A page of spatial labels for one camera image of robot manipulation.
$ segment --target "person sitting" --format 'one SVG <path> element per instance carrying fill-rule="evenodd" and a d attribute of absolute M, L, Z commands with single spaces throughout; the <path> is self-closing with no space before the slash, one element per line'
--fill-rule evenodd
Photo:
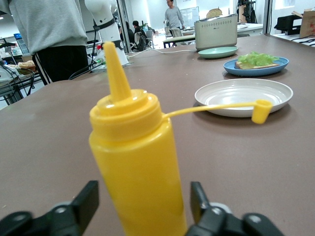
<path fill-rule="evenodd" d="M 139 22 L 138 21 L 133 21 L 132 24 L 133 24 L 133 27 L 134 27 L 134 33 L 141 32 L 141 34 L 143 36 L 147 37 L 146 33 L 144 33 L 143 29 L 141 29 L 141 27 L 139 26 Z"/>
<path fill-rule="evenodd" d="M 134 33 L 129 27 L 129 23 L 126 21 L 126 27 L 127 27 L 127 33 L 128 33 L 128 38 L 129 38 L 129 43 L 134 43 Z M 123 41 L 123 31 L 122 27 L 118 26 L 119 28 L 119 33 L 120 33 L 120 39 Z"/>

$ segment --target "bottle cap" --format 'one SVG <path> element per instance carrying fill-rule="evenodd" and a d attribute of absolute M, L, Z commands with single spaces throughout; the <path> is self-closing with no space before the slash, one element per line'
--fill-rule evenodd
<path fill-rule="evenodd" d="M 96 135 L 108 142 L 138 139 L 156 130 L 162 122 L 158 98 L 143 89 L 130 89 L 113 42 L 103 45 L 110 95 L 90 111 Z"/>

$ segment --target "white stripe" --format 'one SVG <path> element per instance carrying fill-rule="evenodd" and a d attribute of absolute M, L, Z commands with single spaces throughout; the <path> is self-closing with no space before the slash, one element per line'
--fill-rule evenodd
<path fill-rule="evenodd" d="M 52 80 L 49 78 L 47 72 L 45 71 L 45 69 L 40 64 L 40 59 L 39 59 L 38 53 L 35 54 L 35 59 L 36 59 L 36 62 L 38 64 L 38 67 L 39 67 L 38 70 L 41 71 L 46 83 L 48 83 L 48 84 L 52 83 Z"/>

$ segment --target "brown tabletop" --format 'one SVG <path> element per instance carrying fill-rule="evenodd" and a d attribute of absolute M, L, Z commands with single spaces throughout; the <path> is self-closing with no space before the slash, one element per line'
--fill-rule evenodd
<path fill-rule="evenodd" d="M 202 86 L 239 78 L 223 64 L 258 51 L 288 58 L 281 72 L 259 77 L 290 86 L 289 104 L 264 125 L 199 112 L 173 117 L 188 224 L 191 181 L 235 216 L 259 212 L 287 236 L 315 232 L 315 48 L 265 35 L 238 38 L 237 54 L 206 60 L 194 52 L 143 52 L 125 67 L 130 86 L 158 96 L 165 113 L 191 107 Z M 161 50 L 195 50 L 194 45 Z M 0 111 L 0 219 L 20 210 L 35 217 L 71 201 L 100 180 L 100 206 L 85 235 L 123 235 L 91 154 L 89 111 L 109 94 L 107 74 L 50 84 Z"/>

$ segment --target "bag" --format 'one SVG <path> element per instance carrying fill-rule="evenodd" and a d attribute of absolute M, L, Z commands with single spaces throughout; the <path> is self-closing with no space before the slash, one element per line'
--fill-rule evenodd
<path fill-rule="evenodd" d="M 147 45 L 147 39 L 145 36 L 143 36 L 141 34 L 141 32 L 137 32 L 135 35 L 134 35 L 134 42 L 136 43 L 136 46 L 137 46 L 137 49 L 142 52 L 146 45 Z"/>
<path fill-rule="evenodd" d="M 311 9 L 304 10 L 300 38 L 315 34 L 315 11 Z"/>

